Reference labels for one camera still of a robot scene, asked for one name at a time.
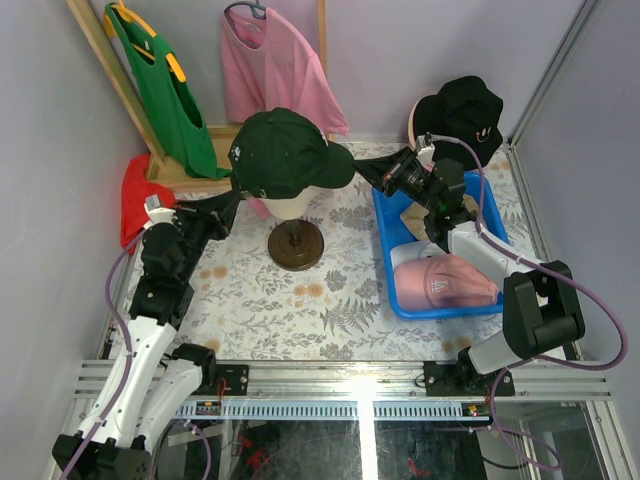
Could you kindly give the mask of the khaki hat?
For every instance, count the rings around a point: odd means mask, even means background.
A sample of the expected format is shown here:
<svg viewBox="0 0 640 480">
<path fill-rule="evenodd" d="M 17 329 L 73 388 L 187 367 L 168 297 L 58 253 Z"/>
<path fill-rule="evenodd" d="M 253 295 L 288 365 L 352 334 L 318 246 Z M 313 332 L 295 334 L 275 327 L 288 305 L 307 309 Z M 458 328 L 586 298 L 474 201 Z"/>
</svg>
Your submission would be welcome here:
<svg viewBox="0 0 640 480">
<path fill-rule="evenodd" d="M 476 217 L 479 213 L 479 204 L 468 194 L 463 195 L 463 206 Z M 409 205 L 400 215 L 400 219 L 409 232 L 419 241 L 427 241 L 424 217 L 428 210 L 416 202 Z"/>
</svg>

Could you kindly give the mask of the blue plastic bin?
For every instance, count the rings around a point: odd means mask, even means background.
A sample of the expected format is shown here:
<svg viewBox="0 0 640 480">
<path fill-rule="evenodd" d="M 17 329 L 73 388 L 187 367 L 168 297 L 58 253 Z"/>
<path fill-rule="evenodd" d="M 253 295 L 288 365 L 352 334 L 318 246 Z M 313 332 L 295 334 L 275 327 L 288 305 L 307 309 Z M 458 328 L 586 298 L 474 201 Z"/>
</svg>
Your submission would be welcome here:
<svg viewBox="0 0 640 480">
<path fill-rule="evenodd" d="M 464 174 L 466 182 L 466 194 L 471 195 L 479 204 L 481 176 L 476 172 Z M 494 305 L 483 307 L 465 308 L 428 308 L 426 310 L 407 310 L 401 307 L 397 299 L 394 270 L 396 261 L 392 250 L 407 243 L 415 243 L 415 237 L 409 232 L 401 221 L 400 215 L 412 203 L 412 200 L 401 191 L 397 191 L 391 197 L 385 197 L 383 193 L 372 188 L 372 198 L 379 227 L 379 236 L 382 255 L 385 266 L 385 275 L 388 285 L 389 304 L 394 314 L 401 321 L 430 321 L 455 317 L 485 316 L 502 313 L 503 295 L 499 293 Z M 497 203 L 489 180 L 485 180 L 483 219 L 488 230 L 509 244 L 509 239 L 502 222 Z"/>
</svg>

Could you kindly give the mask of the cream foam mannequin head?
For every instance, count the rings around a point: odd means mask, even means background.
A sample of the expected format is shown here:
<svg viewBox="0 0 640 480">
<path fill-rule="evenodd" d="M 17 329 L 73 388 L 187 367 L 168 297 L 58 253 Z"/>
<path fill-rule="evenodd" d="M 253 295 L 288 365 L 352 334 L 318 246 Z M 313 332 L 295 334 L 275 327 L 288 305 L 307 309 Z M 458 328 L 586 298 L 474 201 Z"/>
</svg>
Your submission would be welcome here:
<svg viewBox="0 0 640 480">
<path fill-rule="evenodd" d="M 264 199 L 263 203 L 269 213 L 283 221 L 296 220 L 308 209 L 311 201 L 321 193 L 314 186 L 303 189 L 296 197 L 290 199 Z"/>
</svg>

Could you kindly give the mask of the dark green cap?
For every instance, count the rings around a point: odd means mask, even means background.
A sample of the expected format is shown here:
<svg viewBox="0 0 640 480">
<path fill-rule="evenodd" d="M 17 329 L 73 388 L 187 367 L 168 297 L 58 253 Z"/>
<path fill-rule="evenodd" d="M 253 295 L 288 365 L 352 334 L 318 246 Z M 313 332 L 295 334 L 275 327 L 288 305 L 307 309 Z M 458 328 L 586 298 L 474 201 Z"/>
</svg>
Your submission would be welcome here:
<svg viewBox="0 0 640 480">
<path fill-rule="evenodd" d="M 308 187 L 339 189 L 354 175 L 347 148 L 286 108 L 250 116 L 230 147 L 234 189 L 258 199 L 288 200 Z"/>
</svg>

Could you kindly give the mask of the dark mannequin base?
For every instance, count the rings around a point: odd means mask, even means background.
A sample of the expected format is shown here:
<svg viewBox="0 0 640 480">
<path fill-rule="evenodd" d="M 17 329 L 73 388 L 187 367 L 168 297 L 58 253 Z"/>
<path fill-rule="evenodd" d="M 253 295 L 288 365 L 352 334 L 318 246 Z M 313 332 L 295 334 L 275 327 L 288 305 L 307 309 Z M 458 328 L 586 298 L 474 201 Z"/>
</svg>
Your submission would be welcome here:
<svg viewBox="0 0 640 480">
<path fill-rule="evenodd" d="M 268 253 L 274 263 L 288 271 L 315 266 L 324 252 L 324 237 L 313 223 L 288 220 L 274 228 L 268 239 Z"/>
</svg>

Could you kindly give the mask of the black hat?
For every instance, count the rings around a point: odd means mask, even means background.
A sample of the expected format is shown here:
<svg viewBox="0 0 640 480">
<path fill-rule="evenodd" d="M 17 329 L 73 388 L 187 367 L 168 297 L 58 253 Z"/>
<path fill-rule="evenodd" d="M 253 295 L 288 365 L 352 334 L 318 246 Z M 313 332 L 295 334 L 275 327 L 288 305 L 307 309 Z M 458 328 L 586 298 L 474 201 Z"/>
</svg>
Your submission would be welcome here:
<svg viewBox="0 0 640 480">
<path fill-rule="evenodd" d="M 434 95 L 421 98 L 414 116 L 414 133 L 455 137 L 465 144 L 439 141 L 435 162 L 448 158 L 466 171 L 486 166 L 503 142 L 498 123 L 503 100 L 478 76 L 464 76 L 445 83 Z"/>
</svg>

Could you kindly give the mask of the pink t-shirt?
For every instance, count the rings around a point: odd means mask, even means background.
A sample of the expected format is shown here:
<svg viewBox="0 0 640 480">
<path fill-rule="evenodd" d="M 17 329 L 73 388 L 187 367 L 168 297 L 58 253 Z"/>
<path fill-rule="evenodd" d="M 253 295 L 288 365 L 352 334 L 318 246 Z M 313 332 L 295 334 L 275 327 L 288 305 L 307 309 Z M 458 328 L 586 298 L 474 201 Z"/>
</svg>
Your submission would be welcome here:
<svg viewBox="0 0 640 480">
<path fill-rule="evenodd" d="M 263 19 L 232 10 L 224 13 L 220 49 L 230 121 L 243 123 L 260 111 L 283 107 L 325 134 L 349 133 L 318 54 L 276 10 L 268 8 Z"/>
</svg>

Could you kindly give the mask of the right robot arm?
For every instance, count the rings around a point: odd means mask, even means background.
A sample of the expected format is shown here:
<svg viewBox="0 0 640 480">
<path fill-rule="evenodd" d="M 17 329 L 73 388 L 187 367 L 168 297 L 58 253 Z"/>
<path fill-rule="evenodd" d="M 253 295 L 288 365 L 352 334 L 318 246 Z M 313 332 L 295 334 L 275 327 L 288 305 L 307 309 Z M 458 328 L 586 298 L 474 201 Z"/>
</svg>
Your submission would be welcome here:
<svg viewBox="0 0 640 480">
<path fill-rule="evenodd" d="M 513 389 L 498 377 L 583 337 L 585 324 L 569 267 L 513 249 L 482 218 L 488 189 L 477 174 L 444 159 L 432 167 L 405 147 L 356 171 L 373 187 L 390 303 L 405 320 L 500 310 L 501 330 L 462 349 L 452 364 L 424 364 L 430 396 L 481 395 Z"/>
</svg>

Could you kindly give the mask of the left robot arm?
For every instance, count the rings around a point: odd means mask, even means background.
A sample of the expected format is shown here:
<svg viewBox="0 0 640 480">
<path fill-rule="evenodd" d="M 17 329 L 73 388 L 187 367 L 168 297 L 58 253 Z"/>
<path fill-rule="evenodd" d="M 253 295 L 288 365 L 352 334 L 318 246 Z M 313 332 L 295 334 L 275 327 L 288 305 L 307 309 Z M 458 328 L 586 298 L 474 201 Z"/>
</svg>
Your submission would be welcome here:
<svg viewBox="0 0 640 480">
<path fill-rule="evenodd" d="M 146 198 L 147 221 L 122 250 L 139 251 L 143 264 L 130 318 L 108 306 L 123 345 L 77 431 L 55 441 L 61 478 L 151 478 L 154 452 L 179 407 L 218 386 L 213 350 L 170 346 L 193 299 L 191 277 L 205 247 L 229 236 L 240 201 L 236 189 L 171 207 L 156 195 Z"/>
</svg>

